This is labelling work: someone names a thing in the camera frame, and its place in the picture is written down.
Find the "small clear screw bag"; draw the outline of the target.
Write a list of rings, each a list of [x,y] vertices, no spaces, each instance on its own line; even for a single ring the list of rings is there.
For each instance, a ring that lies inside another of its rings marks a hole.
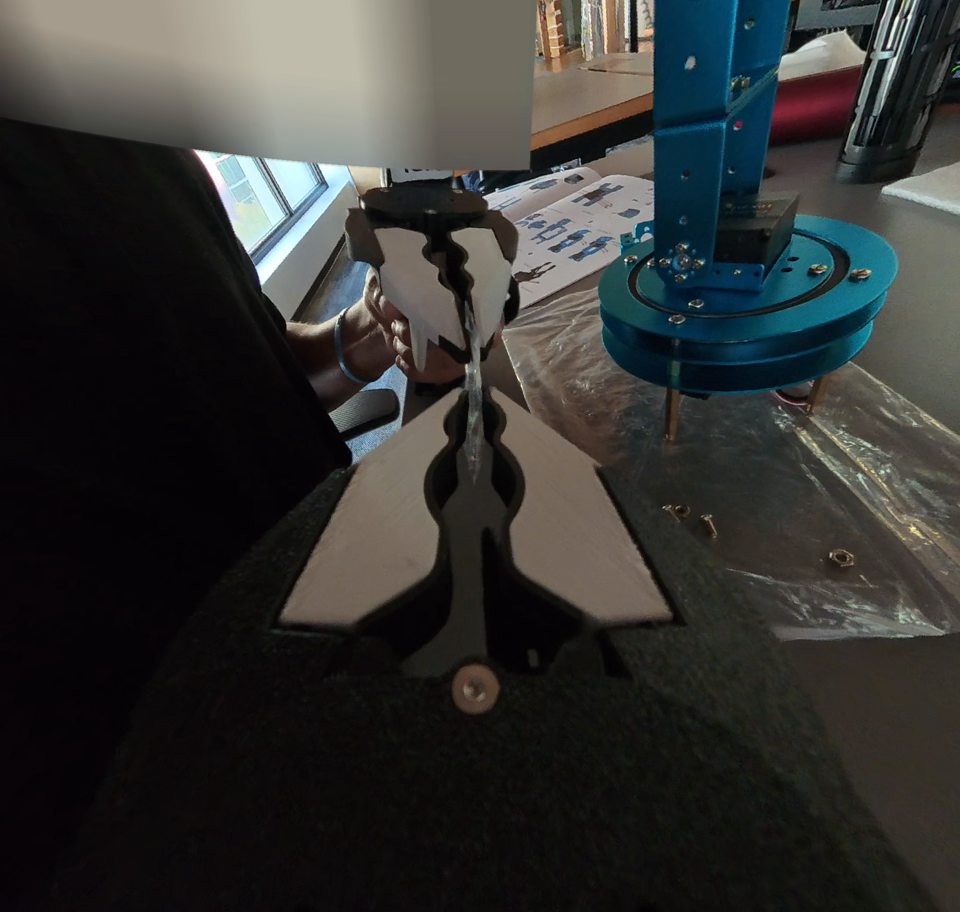
[[[487,474],[492,461],[492,447],[487,439],[485,419],[484,386],[482,376],[481,330],[474,316],[473,306],[467,301],[463,306],[464,329],[469,343],[469,360],[464,372],[466,392],[466,425],[463,439],[463,458],[470,483],[477,486]]]

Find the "large paned window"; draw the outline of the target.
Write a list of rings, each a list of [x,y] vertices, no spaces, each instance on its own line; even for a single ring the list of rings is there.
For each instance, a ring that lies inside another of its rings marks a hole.
[[[196,150],[230,225],[246,253],[258,265],[285,239],[296,244],[297,231],[309,231],[344,194],[356,200],[356,186],[345,166]]]

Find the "large clear plastic bag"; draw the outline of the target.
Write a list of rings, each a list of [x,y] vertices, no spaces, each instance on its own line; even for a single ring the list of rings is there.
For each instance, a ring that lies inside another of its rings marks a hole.
[[[621,497],[712,513],[682,525],[785,639],[959,630],[958,435],[857,365],[814,414],[774,393],[684,397],[617,366],[594,292],[522,313],[506,353],[529,410],[603,468]],[[834,548],[856,556],[839,569]]]

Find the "black ribbed cylinder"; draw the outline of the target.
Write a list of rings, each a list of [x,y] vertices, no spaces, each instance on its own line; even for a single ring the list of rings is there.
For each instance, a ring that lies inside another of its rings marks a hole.
[[[914,169],[958,43],[959,0],[881,0],[836,165],[847,184]]]

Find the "printed instruction sheet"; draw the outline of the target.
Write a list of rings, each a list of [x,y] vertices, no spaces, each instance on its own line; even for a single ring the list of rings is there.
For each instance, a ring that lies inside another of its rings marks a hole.
[[[582,166],[490,193],[486,201],[518,230],[512,275],[526,308],[618,258],[621,235],[654,217],[654,182]]]

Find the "grey table with wood edge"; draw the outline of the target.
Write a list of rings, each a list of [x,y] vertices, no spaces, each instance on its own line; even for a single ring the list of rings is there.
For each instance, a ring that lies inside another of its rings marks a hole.
[[[654,48],[606,54],[548,71],[534,70],[530,169],[543,172],[603,158],[653,129]]]

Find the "maroon padded roll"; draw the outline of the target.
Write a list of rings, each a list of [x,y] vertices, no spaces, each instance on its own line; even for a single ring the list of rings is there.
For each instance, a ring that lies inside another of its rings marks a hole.
[[[865,58],[846,30],[821,35],[785,54],[778,69],[770,146],[843,135]]]

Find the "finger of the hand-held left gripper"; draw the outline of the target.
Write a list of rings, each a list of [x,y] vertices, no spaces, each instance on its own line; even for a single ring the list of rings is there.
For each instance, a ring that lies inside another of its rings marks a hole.
[[[396,317],[392,339],[408,375],[462,375],[471,358],[462,300],[426,257],[425,234],[401,227],[378,230],[383,261],[378,281],[388,312]]]
[[[481,358],[503,320],[512,281],[511,263],[491,229],[460,230],[459,249],[463,253],[462,271],[471,280],[461,301],[461,321],[466,323],[466,311],[471,307],[479,340],[477,357]]]

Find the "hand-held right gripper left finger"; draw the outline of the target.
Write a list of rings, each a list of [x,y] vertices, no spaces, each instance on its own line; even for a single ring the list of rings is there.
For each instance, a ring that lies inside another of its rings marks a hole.
[[[468,413],[467,392],[452,390],[354,464],[281,628],[357,633],[437,572]]]

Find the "white foam sheet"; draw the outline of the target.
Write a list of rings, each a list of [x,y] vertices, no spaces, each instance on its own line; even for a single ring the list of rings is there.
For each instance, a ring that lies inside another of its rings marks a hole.
[[[959,162],[891,182],[881,195],[959,216]]]

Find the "blue wristband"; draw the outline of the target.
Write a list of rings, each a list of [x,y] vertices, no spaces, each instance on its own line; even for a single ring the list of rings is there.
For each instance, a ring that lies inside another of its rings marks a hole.
[[[347,318],[348,312],[349,312],[349,309],[344,308],[335,318],[334,330],[333,330],[334,352],[336,355],[337,364],[339,366],[339,369],[344,379],[350,381],[356,386],[359,386],[360,388],[364,388],[370,384],[370,380],[365,379],[361,376],[358,376],[351,369],[347,361],[347,354],[346,354],[347,348],[344,341],[344,323]]]

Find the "person's left hand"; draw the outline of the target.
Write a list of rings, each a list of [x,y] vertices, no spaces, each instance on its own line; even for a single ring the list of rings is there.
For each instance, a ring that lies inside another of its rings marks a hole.
[[[375,270],[366,275],[363,301],[378,330],[374,348],[387,366],[397,366],[409,382],[419,385],[447,386],[465,379],[466,365],[436,342],[427,342],[423,367],[417,366],[410,323],[383,294]]]

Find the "dark grey desk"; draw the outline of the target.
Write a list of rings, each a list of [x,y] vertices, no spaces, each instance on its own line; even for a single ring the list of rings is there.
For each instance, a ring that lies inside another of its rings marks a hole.
[[[507,352],[487,373],[522,389]],[[936,910],[958,910],[958,632],[908,637],[784,638],[748,594],[683,525],[645,495],[614,496],[630,514],[684,626],[665,632],[670,662],[652,666],[651,688],[675,703],[697,702],[704,724],[723,725],[760,756],[738,778],[773,778],[815,805],[814,767],[829,779],[825,803],[854,790],[880,858],[861,873],[881,892],[888,871],[909,870]]]

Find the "grey fabric office chair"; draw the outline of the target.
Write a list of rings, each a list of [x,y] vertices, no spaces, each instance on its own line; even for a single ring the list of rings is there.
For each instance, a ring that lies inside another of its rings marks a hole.
[[[402,401],[392,388],[366,388],[333,410],[330,419],[356,464],[400,429]]]

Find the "loose silver screws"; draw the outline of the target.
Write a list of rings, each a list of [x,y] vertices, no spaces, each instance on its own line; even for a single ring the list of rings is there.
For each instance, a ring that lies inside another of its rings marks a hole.
[[[696,526],[711,541],[719,537],[717,521],[711,512],[695,512],[689,505],[675,502],[665,503],[661,509],[681,525],[688,525],[690,528]]]

